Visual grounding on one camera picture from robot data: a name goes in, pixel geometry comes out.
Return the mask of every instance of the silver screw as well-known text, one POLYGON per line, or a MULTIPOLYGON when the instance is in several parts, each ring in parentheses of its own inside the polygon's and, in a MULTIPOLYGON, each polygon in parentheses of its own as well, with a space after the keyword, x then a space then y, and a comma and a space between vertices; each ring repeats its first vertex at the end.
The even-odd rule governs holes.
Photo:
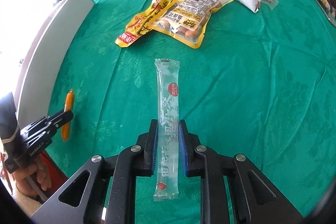
POLYGON ((243 154, 238 154, 238 155, 236 156, 236 159, 237 159, 238 161, 244 161, 244 160, 246 160, 246 157, 245 157, 243 154))
POLYGON ((138 151, 140 151, 141 150, 141 146, 140 145, 133 145, 132 147, 131 147, 131 151, 132 152, 138 152, 138 151))
POLYGON ((206 147, 205 145, 198 145, 198 146, 196 147, 196 149, 197 149, 197 151, 199 151, 199 152, 204 152, 204 151, 207 150, 207 147, 206 147))
POLYGON ((92 162, 100 162, 101 161, 101 156, 100 155, 94 155, 91 158, 92 162))

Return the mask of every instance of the white panel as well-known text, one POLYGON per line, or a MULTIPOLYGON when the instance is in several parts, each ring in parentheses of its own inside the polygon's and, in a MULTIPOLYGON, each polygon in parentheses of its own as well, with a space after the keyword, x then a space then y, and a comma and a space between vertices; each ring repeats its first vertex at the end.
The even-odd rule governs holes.
POLYGON ((17 108, 21 128, 48 115, 51 93, 65 54, 95 4, 93 0, 63 2, 41 36, 26 71, 17 108))

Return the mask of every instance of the red circular label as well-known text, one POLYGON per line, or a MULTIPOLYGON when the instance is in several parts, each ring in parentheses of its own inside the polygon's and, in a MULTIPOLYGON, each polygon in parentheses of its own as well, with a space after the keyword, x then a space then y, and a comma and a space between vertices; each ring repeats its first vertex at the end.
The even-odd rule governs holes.
POLYGON ((168 92, 172 96, 177 96, 179 94, 179 88, 177 87, 176 83, 170 83, 168 86, 168 92))
POLYGON ((163 182, 158 182, 157 183, 157 187, 160 189, 160 190, 166 190, 167 189, 167 185, 163 182))

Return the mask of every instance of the green tablecloth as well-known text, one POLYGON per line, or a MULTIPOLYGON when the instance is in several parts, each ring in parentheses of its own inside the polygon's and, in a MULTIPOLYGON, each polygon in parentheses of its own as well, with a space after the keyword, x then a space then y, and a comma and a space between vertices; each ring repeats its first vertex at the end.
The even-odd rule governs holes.
MULTIPOLYGON (((218 153, 244 153, 307 214, 336 170, 336 29, 315 0, 278 0, 253 14, 234 1, 211 16, 199 49, 156 31, 114 44, 151 0, 94 0, 59 71, 50 113, 76 94, 70 138, 48 152, 72 175, 94 154, 134 144, 157 117, 155 58, 181 63, 180 119, 218 153)), ((199 178, 180 172, 180 198, 152 201, 138 178, 136 223, 199 223, 199 178)))

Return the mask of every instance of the table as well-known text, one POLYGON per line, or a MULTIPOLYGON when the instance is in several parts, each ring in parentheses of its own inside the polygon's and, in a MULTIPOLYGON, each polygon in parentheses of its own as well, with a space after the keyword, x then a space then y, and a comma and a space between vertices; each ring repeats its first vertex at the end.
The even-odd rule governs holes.
MULTIPOLYGON (((213 14, 199 49, 156 31, 114 44, 151 0, 94 0, 59 71, 49 113, 76 94, 70 138, 48 153, 72 175, 92 155, 134 144, 157 117, 155 58, 180 61, 179 111, 218 153, 250 158, 306 215, 336 171, 336 29, 315 0, 278 0, 253 14, 234 1, 213 14)), ((138 178, 136 223, 199 223, 199 178, 179 174, 180 197, 152 201, 138 178)))

